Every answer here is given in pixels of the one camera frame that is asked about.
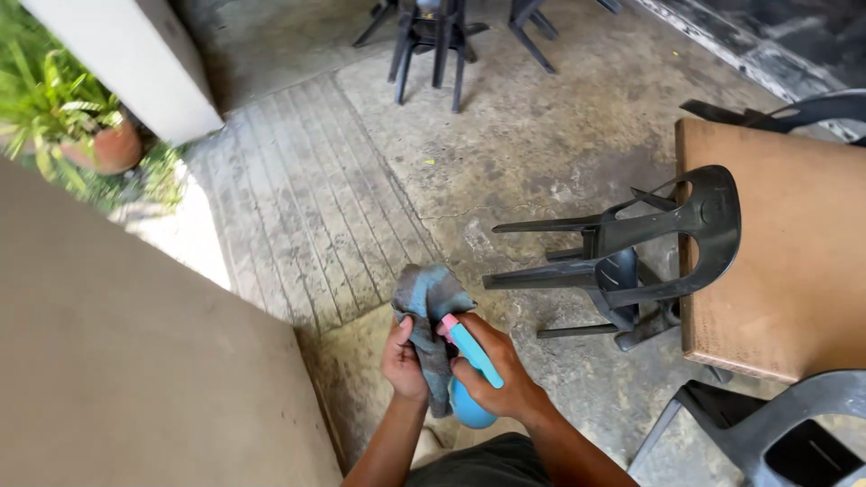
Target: wooden table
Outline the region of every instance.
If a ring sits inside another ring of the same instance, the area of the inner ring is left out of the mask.
[[[742,212],[731,268],[682,300],[685,357],[787,383],[866,368],[866,148],[683,119],[676,151],[679,173],[727,167]]]

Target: terracotta pot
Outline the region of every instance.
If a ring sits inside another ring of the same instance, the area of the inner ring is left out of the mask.
[[[141,140],[135,127],[126,118],[119,128],[107,128],[94,136],[96,160],[90,156],[83,142],[61,144],[60,149],[67,159],[99,174],[120,174],[141,161]]]

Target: rag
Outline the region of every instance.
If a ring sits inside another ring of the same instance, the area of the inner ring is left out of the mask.
[[[436,326],[448,313],[465,313],[476,304],[469,299],[454,272],[440,263],[426,267],[411,263],[397,279],[391,307],[397,322],[406,316],[412,317],[409,340],[415,345],[421,372],[430,387],[430,412],[434,418],[452,413],[448,401],[449,361],[458,354],[454,345],[436,334]]]

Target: person's left hand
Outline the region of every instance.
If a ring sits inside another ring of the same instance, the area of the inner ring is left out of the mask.
[[[415,346],[409,341],[412,319],[406,316],[400,324],[391,318],[391,332],[382,352],[382,375],[394,386],[394,393],[406,399],[427,402],[427,380],[421,374],[421,362]]]

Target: concrete floor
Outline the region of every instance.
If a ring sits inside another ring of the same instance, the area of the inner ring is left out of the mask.
[[[463,112],[453,115],[454,56],[442,90],[430,87],[432,55],[417,57],[405,105],[393,104],[394,21],[371,45],[348,47],[368,19],[361,0],[177,3],[203,12],[189,24],[227,110],[226,128],[188,163],[210,200],[232,288],[298,331],[345,465],[391,394],[378,355],[407,262],[446,262],[556,406],[622,465],[677,387],[711,380],[682,358],[678,330],[627,354],[609,335],[537,341],[540,328],[603,320],[580,291],[484,291],[481,276],[574,244],[491,227],[591,214],[628,199],[630,185],[661,184],[674,175],[677,105],[777,107],[763,88],[640,7],[613,16],[588,0],[545,5],[556,42],[527,27],[559,69],[548,75],[505,27],[507,2],[487,0],[470,9],[470,22],[492,29],[472,39],[480,60],[466,69]],[[675,273],[674,239],[639,251],[662,275]],[[767,398],[783,388],[745,377],[730,387]],[[850,422],[828,421],[866,451]],[[430,424],[453,440],[453,419]],[[741,475],[681,414],[637,480],[736,485]]]

